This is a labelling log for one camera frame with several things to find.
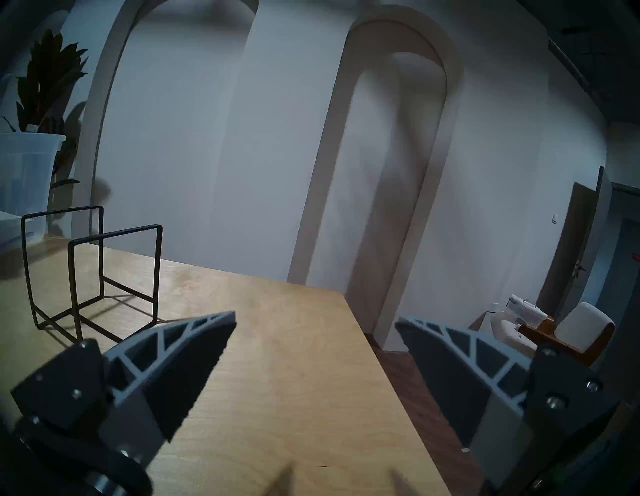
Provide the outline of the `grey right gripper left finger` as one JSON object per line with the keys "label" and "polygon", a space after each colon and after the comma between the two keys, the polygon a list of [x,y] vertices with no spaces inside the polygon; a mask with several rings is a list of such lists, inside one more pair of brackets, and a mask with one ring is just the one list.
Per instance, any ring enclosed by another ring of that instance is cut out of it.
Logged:
{"label": "grey right gripper left finger", "polygon": [[11,390],[10,495],[153,495],[147,467],[189,415],[234,311],[68,347]]}

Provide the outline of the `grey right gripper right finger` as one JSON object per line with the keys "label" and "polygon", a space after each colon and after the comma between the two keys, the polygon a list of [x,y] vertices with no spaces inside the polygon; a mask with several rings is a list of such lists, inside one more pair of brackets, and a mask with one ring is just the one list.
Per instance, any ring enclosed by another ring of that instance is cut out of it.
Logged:
{"label": "grey right gripper right finger", "polygon": [[595,495],[620,398],[558,345],[529,358],[478,331],[400,317],[395,329],[487,495]]}

